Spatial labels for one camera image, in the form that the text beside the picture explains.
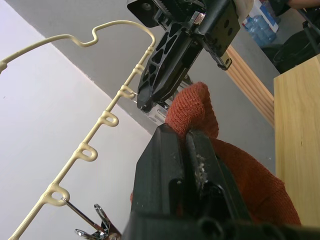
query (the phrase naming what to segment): white wall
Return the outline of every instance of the white wall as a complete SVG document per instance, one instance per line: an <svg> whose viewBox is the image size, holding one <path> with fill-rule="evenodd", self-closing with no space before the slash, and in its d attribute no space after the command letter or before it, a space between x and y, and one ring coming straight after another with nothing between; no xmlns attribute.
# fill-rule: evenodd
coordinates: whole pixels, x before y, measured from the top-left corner
<svg viewBox="0 0 320 240"><path fill-rule="evenodd" d="M0 0L0 59L42 38ZM52 45L9 63L0 75L1 239L11 236L110 101ZM90 142L98 159L78 160L61 186L96 222L93 205L99 203L122 231L136 162L151 136L121 108L112 112L119 125L103 126ZM21 239L79 239L75 228L94 232L67 206L45 205Z"/></svg>

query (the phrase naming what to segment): gray wall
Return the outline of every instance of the gray wall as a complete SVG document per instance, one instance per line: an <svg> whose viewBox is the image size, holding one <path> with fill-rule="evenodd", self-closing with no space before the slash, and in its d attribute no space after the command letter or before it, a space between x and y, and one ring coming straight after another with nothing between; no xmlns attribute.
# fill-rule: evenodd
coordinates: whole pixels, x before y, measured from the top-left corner
<svg viewBox="0 0 320 240"><path fill-rule="evenodd" d="M137 19L127 10L125 0L8 0L25 20L45 37L72 34L82 41L92 39L91 29L113 20ZM159 40L161 28L152 30ZM115 26L99 32L99 43L80 49L67 40L54 45L110 97L130 74L150 44L149 36L130 26ZM273 78L279 73L249 35L241 30L232 45L273 93ZM272 172L275 170L274 130L236 87L225 72L202 52L190 70L193 81L210 89L219 124L219 138L244 149ZM139 79L131 87L137 89ZM119 105L149 132L155 125L127 99Z"/></svg>

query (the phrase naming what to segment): cream coated wire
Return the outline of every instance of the cream coated wire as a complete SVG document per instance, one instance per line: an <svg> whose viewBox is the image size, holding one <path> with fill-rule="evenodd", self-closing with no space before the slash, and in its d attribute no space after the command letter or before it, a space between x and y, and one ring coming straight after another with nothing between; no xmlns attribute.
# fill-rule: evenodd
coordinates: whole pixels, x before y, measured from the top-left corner
<svg viewBox="0 0 320 240"><path fill-rule="evenodd" d="M68 173L68 171L70 170L70 168L73 166L73 164L76 162L77 159L82 159L87 162L92 162L97 159L98 152L97 152L97 150L95 150L93 147L91 147L89 145L89 142L93 138L93 136L96 134L96 132L98 131L98 129L101 125L107 125L110 127L116 127L118 125L119 119L117 118L117 116L115 116L114 114L111 113L111 110L114 108L114 106L116 105L116 103L118 102L120 97L125 97L125 98L131 99L131 100L133 98L135 98L136 93L133 90L131 90L128 87L128 85L130 84L130 82L132 81L132 79L134 78L134 76L136 74L139 74L139 75L142 74L142 72L145 68L143 66L143 63L145 62L147 57L149 55L151 55L152 52L154 51L154 46L156 44L156 38L149 29L147 29L145 26L143 26L139 23L136 23L133 21L126 21L126 20L111 21L111 22L108 22L108 23L105 23L105 24L102 24L102 25L99 25L99 26L96 26L95 28L93 28L92 29L93 40L91 40L91 41L81 42L76 37L69 35L69 34L56 35L56 36L46 38L42 41L36 42L36 43L34 43L24 49L21 49L20 51L17 51L16 53L4 58L2 61L0 61L0 73L1 73L4 69L7 68L8 63L11 62L12 60L20 57L21 55L23 55L33 49L36 49L42 45L51 43L53 41L62 40L62 39L71 39L78 46L86 48L86 47L92 46L98 42L99 38L97 36L97 31L104 29L104 28L107 28L107 27L110 27L110 26L113 26L113 25L120 25L120 24L121 25L123 25L123 24L132 25L132 26L138 27L139 29L145 31L152 38L151 45L147 48L144 55L142 56L142 58L138 62L138 64L132 70L131 74L129 75L129 77L127 78L125 83L121 86L120 90L117 92L116 96L113 98L113 100L111 101L109 106L105 109L105 111L103 111L102 115L99 117L99 119L97 120L97 122L95 123L93 128L90 130L88 135L83 140L83 142L81 142L80 145L78 146L78 148L73 152L72 156L67 161L67 163L64 165L62 170L55 177L53 182L50 183L50 185L47 187L47 189L44 191L44 193L40 196L38 202L34 205L32 210L25 217L25 219L22 221L20 226L15 230L15 232L12 234L12 236L9 238L9 240L18 240L21 237L21 235L24 233L24 231L27 229L29 224L36 217L36 215L38 214L40 209L45 204L51 204L51 205L54 205L57 207L61 207L66 204L66 202L64 200L61 200L61 199L57 200L57 199L53 198L52 197L53 193L58 192L67 201L70 200L69 192L66 189L59 186L60 182L66 176L66 174ZM91 156L85 155L83 153L84 150L91 152Z"/></svg>

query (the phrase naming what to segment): wire frame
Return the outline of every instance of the wire frame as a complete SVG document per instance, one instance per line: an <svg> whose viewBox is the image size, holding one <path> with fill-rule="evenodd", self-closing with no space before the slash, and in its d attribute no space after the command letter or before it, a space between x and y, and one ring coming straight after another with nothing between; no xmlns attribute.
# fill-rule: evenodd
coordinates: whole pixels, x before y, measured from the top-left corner
<svg viewBox="0 0 320 240"><path fill-rule="evenodd" d="M70 159L66 162L66 164L61 169L59 174L55 177L55 179L52 181L52 183L49 184L47 189L40 196L38 202L34 205L34 207L31 209L29 214L25 217L25 219L22 221L22 223L19 225L19 227L15 230L15 232L12 234L12 236L9 238L9 240L18 240L45 204L51 204L51 205L54 205L57 207L62 207L64 205L66 205L66 202L64 200L56 199L56 198L52 197L53 193L56 193L56 192L60 193L65 200L67 200L67 201L70 200L69 192L65 188L60 186L61 181L67 175L68 171L74 165L76 160L82 159L87 162L93 162L94 160L97 159L98 152L96 149L94 149L92 146L89 145L90 140L96 134L96 132L98 131L98 129L100 128L101 125L107 125L109 127L116 127L119 124L118 117L116 115L112 114L111 111L121 97L132 100L136 96L135 92L132 89L130 89L128 86L135 75L137 75L137 74L142 75L142 72L145 69L143 64L146 61L146 59L148 58L148 56L150 56L152 54L152 52L154 51L154 47L156 44L156 38L149 29L147 29L145 26L143 26L139 23L136 23L133 21L126 21L126 20L111 21L111 22L94 27L92 29L93 40L91 40L91 41L81 42L76 37L69 35L69 34L56 35L56 36L46 38L42 41L36 42L36 43L34 43L24 49L21 49L20 51L17 51L16 53L4 58L2 61L0 61L0 73L1 73L3 70L5 70L7 68L8 63L13 61L14 59L22 56L23 54L25 54L29 51L32 51L33 49L40 47L42 45L45 45L45 44L48 44L48 43L51 43L51 42L54 42L57 40L62 40L62 39L70 39L79 47L87 48L92 45L95 45L98 42L99 38L97 35L97 31L105 29L105 28L113 26L113 25L131 25L131 26L134 26L134 27L137 27L137 28L143 30L144 32L149 34L149 36L151 37L151 39L152 39L151 45L147 48L147 50L143 54L142 58L137 63L137 65L134 67L131 74L129 75L127 80L124 82L124 84L121 86L120 90L117 92L117 94L115 95L115 97L113 98L113 100L111 101L109 106L103 111L101 116L98 118L98 120L96 121L93 128L90 130L90 132L84 138L84 140L79 144L78 148L73 152ZM91 153L91 155L84 154L85 150L89 151Z"/></svg>

